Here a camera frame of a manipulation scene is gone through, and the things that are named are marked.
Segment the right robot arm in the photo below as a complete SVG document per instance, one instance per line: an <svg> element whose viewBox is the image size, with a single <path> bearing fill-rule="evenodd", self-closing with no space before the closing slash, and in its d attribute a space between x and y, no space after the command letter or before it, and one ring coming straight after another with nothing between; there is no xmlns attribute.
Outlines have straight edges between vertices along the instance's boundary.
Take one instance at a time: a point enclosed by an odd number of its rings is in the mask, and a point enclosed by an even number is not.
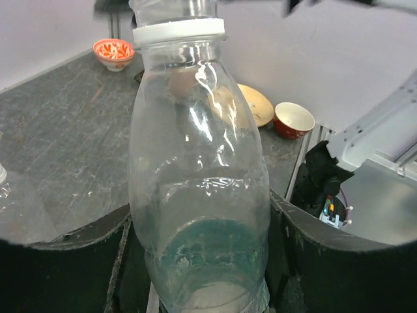
<svg viewBox="0 0 417 313"><path fill-rule="evenodd" d="M380 104L306 153L298 170L291 203L322 220L336 216L333 201L341 184L378 149L400 139L404 130L414 125L415 72Z"/></svg>

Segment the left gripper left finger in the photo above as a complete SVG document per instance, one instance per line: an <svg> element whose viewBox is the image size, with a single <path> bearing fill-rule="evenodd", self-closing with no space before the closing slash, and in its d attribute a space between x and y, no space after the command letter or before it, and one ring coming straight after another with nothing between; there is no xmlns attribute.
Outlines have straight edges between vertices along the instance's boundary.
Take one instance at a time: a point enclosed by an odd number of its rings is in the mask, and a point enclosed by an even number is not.
<svg viewBox="0 0 417 313"><path fill-rule="evenodd" d="M145 312L150 279L130 208L50 243L1 241L2 312Z"/></svg>

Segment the clear bottle green label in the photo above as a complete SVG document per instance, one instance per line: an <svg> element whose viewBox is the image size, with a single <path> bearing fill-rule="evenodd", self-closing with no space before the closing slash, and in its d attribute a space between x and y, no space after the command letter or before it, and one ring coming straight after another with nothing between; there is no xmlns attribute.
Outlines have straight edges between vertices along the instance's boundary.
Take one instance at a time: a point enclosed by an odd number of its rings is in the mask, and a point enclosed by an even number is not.
<svg viewBox="0 0 417 313"><path fill-rule="evenodd" d="M131 1L143 58L128 195L168 312L264 312L270 188L260 134L220 57L215 1Z"/></svg>

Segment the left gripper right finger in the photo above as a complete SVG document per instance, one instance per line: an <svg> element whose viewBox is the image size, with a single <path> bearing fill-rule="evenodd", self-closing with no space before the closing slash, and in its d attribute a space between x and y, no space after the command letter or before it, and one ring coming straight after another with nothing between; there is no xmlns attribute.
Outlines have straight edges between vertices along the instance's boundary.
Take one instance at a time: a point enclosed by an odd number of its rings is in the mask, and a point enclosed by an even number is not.
<svg viewBox="0 0 417 313"><path fill-rule="evenodd" d="M266 283L276 312L415 312L416 242L337 230L270 193Z"/></svg>

